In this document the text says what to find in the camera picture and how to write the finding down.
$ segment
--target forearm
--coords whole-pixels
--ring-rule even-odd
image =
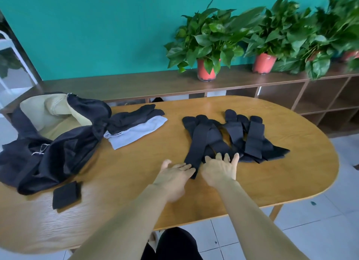
[[[155,185],[147,186],[88,239],[71,260],[140,259],[166,202],[164,191]]]
[[[216,187],[247,260],[308,259],[258,208],[235,180]]]

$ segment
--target teal wall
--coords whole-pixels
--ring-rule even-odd
[[[211,0],[0,0],[15,35],[43,80],[166,70],[163,47],[182,14]],[[301,7],[325,0],[296,0]],[[275,0],[214,0],[234,14]],[[245,63],[237,59],[233,64]]]

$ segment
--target black pants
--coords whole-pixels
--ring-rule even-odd
[[[147,243],[141,260],[203,260],[196,240],[189,232],[175,227],[161,235],[156,252]]]

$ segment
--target metal clip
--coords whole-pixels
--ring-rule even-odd
[[[33,152],[33,153],[31,154],[31,156],[33,156],[34,154],[44,154],[44,152],[45,152],[47,146],[50,146],[50,144],[42,144],[41,147],[40,147],[40,151],[39,151],[39,152],[37,152],[37,151],[36,151],[36,152]]]

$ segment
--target black fabric bag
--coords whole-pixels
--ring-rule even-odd
[[[76,175],[95,152],[110,116],[105,102],[74,94],[24,100],[11,116],[18,138],[0,153],[0,181],[30,195]]]

